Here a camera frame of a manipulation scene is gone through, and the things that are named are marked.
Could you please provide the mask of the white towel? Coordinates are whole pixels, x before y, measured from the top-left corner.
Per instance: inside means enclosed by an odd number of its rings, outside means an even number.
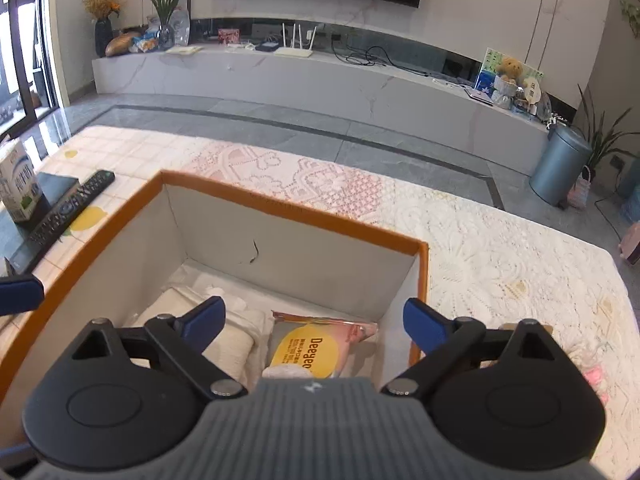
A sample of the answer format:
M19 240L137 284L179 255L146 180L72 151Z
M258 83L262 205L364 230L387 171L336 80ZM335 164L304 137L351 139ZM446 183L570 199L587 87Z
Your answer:
M231 292L213 286L198 292L170 283L149 307L130 315L126 325L141 327L161 314L182 318L207 299L219 299L221 304L184 328L186 341L232 379L253 388L265 367L273 319L262 310L250 308Z

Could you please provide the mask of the pink white knitted hat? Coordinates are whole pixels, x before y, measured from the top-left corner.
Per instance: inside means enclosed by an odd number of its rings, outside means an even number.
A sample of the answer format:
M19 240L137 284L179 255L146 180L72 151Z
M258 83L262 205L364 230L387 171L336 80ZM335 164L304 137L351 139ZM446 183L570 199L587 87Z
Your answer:
M588 344L572 344L566 352L593 391L597 393L602 404L608 404L608 400L610 400L608 383L598 352Z

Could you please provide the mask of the black notebook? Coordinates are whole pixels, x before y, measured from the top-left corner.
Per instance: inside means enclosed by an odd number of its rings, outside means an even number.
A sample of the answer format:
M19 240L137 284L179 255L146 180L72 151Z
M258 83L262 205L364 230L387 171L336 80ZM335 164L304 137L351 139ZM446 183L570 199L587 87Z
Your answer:
M1 205L0 214L0 256L1 275L8 275L6 259L9 259L14 252L26 240L29 234L38 226L44 217L52 210L63 197L73 191L79 185L79 180L75 177L59 176L58 174L48 174L40 172L37 174L42 196L32 214L32 218L22 223L15 223L10 214Z

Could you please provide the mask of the black tv remote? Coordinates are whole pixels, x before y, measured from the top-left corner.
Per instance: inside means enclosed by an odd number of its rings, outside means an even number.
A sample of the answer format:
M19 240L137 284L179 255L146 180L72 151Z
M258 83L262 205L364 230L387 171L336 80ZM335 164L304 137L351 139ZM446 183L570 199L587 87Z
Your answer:
M27 240L45 252L84 212L84 210L113 182L115 174L110 170L98 170L87 181L76 186L49 211L29 234Z

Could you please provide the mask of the lace tablecloth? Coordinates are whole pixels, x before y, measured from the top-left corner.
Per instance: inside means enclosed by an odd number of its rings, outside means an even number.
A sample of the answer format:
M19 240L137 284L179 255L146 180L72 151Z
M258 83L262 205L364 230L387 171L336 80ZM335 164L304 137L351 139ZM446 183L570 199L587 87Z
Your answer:
M606 427L593 463L623 479L639 463L639 330L611 255L575 237L448 193L270 148L149 130L90 127L42 167L115 181L37 266L55 278L117 204L163 171L193 174L276 200L422 240L423 300L489 327L536 318L566 351L588 344L608 383Z

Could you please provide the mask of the orange-rimmed white storage box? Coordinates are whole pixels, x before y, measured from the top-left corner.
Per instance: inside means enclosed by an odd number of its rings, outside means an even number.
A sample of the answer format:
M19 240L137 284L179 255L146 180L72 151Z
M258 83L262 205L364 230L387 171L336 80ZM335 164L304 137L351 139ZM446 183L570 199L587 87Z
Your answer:
M427 269L422 240L163 171L114 207L2 341L1 443L24 440L28 396L88 322L126 326L216 293L233 307L375 323L344 373L382 385L419 357L402 309L425 297Z

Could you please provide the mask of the small pink basket bag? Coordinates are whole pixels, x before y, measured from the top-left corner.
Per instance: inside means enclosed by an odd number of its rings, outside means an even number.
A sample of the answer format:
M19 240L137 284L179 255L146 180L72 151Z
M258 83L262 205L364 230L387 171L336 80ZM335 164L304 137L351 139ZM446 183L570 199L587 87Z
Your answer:
M574 185L567 193L567 203L576 209L585 209L589 198L591 188L591 170L588 166L583 166L580 175L577 177Z

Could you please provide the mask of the blue-grey trash can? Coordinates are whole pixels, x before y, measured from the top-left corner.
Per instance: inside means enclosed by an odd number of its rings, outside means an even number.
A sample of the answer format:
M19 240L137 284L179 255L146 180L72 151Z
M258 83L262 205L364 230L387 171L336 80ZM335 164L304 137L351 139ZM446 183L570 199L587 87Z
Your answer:
M529 179L530 188L547 204L559 207L591 153L591 145L576 130L563 124L553 125L548 144Z

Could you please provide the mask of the potted plant by bin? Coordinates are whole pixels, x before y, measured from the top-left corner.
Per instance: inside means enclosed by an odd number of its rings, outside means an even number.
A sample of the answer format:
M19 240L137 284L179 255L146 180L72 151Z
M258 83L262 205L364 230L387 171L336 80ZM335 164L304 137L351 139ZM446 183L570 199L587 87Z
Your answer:
M613 155L625 155L632 159L638 159L639 154L631 150L622 148L620 142L625 138L638 136L638 130L620 130L618 126L634 110L634 107L627 107L620 116L617 116L609 125L606 121L606 111L598 114L594 105L592 93L589 89L584 90L577 86L580 95L580 106L584 112L586 125L578 128L579 134L590 145L591 154L588 158L587 168L593 176L603 159Z

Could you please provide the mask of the teddy bear on console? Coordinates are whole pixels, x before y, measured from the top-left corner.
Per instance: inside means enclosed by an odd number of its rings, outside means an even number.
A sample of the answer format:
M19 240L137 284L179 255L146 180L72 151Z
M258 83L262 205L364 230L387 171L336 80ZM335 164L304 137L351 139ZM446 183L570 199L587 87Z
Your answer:
M510 110L523 72L524 66L519 60L512 56L504 56L496 68L491 101L503 110Z

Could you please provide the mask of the green picture card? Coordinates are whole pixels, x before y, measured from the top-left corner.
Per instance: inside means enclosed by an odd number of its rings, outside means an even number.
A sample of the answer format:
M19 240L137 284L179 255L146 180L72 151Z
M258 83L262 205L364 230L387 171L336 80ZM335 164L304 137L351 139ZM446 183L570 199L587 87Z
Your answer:
M474 89L498 107L513 107L533 114L542 98L544 74L517 58L488 48L476 77Z

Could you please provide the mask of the green plant in glass vase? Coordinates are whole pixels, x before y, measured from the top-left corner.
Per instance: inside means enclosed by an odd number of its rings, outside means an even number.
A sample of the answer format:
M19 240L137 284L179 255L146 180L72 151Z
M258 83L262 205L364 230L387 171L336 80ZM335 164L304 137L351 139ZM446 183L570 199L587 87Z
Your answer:
M167 51L175 45L175 33L170 26L170 19L177 9L180 0L149 0L157 14L158 29L156 32L158 50Z

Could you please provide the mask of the dried yellow flowers in vase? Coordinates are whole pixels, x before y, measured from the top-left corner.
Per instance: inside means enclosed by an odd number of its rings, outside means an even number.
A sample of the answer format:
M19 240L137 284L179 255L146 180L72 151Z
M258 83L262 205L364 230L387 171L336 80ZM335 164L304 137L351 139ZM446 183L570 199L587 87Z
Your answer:
M111 16L119 16L122 0L82 0L82 4L94 19L96 55L104 58L108 44L114 39Z

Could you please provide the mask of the white wifi router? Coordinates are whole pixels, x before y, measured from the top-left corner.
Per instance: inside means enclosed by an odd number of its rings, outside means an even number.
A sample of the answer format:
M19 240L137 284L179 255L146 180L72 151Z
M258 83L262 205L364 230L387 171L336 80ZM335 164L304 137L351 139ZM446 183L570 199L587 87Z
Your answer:
M276 50L275 55L286 58L310 58L314 53L314 40L317 36L318 27L303 32L301 24L294 23L291 33L286 34L286 27L282 26L282 44Z

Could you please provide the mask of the hanging ivy plant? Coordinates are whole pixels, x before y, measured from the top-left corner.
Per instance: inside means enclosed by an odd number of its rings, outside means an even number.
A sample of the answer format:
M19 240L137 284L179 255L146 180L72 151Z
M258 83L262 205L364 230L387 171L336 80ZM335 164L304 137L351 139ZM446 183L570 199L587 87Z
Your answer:
M628 23L634 38L640 38L640 8L626 0L620 0L620 13Z

